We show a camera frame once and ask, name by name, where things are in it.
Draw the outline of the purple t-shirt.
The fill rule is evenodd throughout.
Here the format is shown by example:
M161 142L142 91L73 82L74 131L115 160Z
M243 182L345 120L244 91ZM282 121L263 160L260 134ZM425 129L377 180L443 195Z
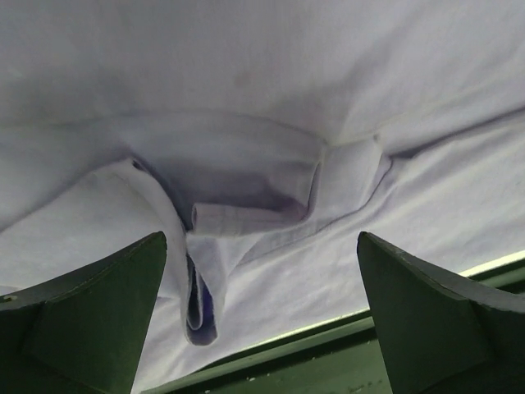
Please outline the purple t-shirt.
M136 393L522 251L523 2L2 2L2 293L157 231Z

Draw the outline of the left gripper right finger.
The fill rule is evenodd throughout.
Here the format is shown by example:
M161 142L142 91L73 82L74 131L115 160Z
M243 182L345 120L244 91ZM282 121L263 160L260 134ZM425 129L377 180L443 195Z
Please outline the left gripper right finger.
M394 393L522 393L524 297L362 232L358 265Z

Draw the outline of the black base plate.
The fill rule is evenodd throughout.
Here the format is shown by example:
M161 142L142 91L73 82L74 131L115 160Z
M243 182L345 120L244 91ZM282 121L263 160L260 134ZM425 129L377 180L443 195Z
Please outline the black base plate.
M459 274L524 297L524 255ZM160 387L162 393L394 393L370 308L257 346Z

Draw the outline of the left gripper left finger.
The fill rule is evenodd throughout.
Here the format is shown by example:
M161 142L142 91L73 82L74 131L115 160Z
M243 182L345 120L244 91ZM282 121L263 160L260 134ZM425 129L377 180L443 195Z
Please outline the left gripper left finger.
M129 393L167 260L155 232L1 298L3 393Z

